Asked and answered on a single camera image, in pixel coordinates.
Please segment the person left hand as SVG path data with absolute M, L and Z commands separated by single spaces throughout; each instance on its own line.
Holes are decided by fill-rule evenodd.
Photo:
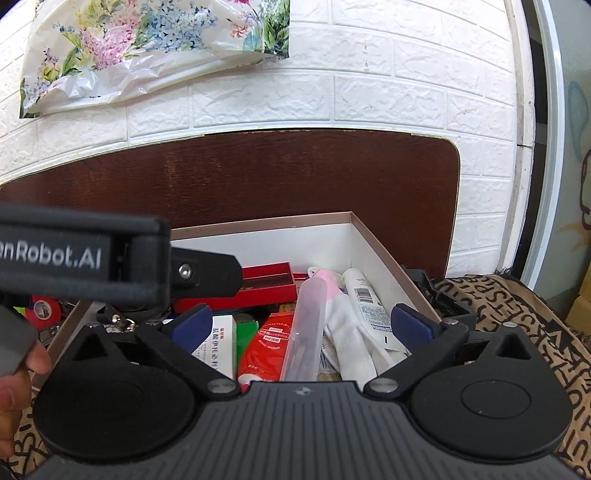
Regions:
M 31 404 L 30 372 L 45 375 L 50 372 L 51 366 L 47 350 L 40 342 L 36 342 L 28 352 L 24 365 L 15 374 L 1 378 L 0 444 L 2 459 L 7 459 L 14 453 L 14 437 L 20 425 L 22 411 Z

